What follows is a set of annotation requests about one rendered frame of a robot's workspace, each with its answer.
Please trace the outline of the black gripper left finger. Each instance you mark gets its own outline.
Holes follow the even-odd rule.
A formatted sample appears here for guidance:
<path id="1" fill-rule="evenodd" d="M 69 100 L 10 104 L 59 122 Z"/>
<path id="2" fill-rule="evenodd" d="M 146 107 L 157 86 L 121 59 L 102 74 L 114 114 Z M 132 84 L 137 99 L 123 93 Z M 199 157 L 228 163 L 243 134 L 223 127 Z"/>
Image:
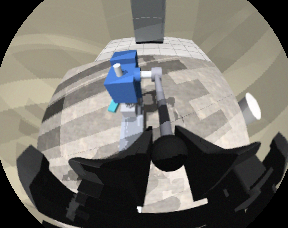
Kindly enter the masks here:
<path id="1" fill-rule="evenodd" d="M 153 145 L 152 126 L 141 133 L 119 157 L 89 159 L 75 157 L 69 159 L 71 169 L 81 179 L 101 183 L 119 189 L 127 189 L 137 207 L 144 207 L 149 171 L 151 171 L 151 147 Z"/>

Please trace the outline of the light blue rectangular block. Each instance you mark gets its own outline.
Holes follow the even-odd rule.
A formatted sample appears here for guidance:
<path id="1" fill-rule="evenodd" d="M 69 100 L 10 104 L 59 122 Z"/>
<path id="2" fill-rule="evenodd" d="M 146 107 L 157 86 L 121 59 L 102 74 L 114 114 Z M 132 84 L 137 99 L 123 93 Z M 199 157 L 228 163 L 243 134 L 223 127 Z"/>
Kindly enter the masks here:
<path id="1" fill-rule="evenodd" d="M 119 105 L 120 103 L 115 103 L 113 102 L 113 99 L 112 99 L 111 105 L 109 105 L 108 107 L 109 113 L 116 113 L 117 107 L 119 107 Z"/>

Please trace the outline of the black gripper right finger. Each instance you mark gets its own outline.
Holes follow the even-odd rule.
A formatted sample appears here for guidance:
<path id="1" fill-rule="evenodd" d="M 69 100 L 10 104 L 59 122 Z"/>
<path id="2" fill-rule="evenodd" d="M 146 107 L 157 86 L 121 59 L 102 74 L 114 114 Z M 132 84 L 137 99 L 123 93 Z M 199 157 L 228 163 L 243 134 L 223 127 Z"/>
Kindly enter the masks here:
<path id="1" fill-rule="evenodd" d="M 191 187 L 193 202 L 207 197 L 209 191 L 223 181 L 233 166 L 253 157 L 260 149 L 261 143 L 255 141 L 236 149 L 235 147 L 223 149 L 180 125 L 175 126 L 175 135 L 183 139 L 188 149 L 188 159 L 184 167 L 187 171 L 185 174 Z"/>

